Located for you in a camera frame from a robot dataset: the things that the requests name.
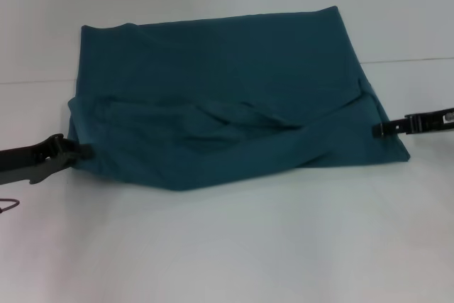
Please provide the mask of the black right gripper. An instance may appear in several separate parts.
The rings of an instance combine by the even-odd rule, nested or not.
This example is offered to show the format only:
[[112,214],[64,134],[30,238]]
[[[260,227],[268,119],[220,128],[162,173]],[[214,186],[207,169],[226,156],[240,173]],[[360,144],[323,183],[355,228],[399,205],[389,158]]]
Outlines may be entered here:
[[373,138],[386,138],[400,133],[421,134],[453,130],[454,108],[406,115],[406,120],[382,122],[372,127]]

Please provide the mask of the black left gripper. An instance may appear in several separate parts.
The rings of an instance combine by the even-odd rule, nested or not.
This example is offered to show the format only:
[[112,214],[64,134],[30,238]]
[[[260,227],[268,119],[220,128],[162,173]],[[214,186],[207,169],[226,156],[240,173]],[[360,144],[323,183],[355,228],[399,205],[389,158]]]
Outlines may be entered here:
[[90,144],[53,135],[41,143],[1,151],[1,185],[28,180],[42,182],[52,174],[94,157]]

